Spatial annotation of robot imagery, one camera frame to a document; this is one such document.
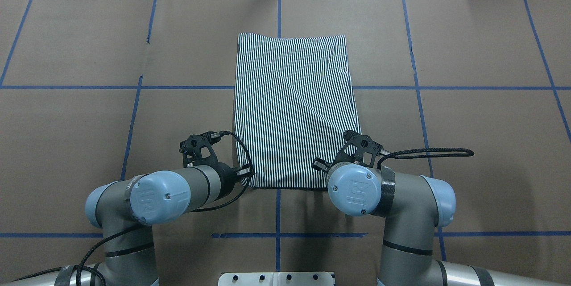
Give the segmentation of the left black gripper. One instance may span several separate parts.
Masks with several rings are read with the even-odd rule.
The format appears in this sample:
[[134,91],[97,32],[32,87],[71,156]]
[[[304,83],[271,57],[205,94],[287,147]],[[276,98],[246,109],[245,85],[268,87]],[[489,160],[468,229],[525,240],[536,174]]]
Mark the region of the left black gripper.
[[220,192],[232,192],[237,182],[240,182],[240,180],[248,180],[254,174],[255,170],[251,166],[235,168],[229,165],[219,165]]

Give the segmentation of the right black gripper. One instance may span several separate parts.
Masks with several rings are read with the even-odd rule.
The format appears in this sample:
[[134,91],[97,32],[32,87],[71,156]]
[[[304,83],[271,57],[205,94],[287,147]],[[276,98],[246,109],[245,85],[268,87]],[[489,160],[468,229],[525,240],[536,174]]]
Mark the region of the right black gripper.
[[311,168],[318,171],[323,172],[323,174],[329,175],[334,172],[337,168],[339,168],[340,162],[337,163],[330,163],[322,158],[314,158],[311,163]]

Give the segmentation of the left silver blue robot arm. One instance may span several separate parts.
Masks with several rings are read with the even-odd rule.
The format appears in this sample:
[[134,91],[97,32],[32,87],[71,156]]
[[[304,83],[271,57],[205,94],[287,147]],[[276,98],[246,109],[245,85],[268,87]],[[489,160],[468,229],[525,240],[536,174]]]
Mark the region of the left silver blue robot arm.
[[153,226],[172,222],[228,196],[251,166],[198,165],[162,170],[94,189],[84,211],[103,239],[77,264],[28,274],[11,286],[157,286]]

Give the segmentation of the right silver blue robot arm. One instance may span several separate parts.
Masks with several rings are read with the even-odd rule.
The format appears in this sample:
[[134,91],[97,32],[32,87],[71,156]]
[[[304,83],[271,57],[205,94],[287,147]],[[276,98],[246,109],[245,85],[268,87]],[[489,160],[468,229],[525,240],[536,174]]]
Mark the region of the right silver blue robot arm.
[[434,233],[455,214],[450,184],[320,158],[312,167],[326,174],[328,196],[349,216],[383,217],[378,286],[552,286],[554,282],[434,259]]

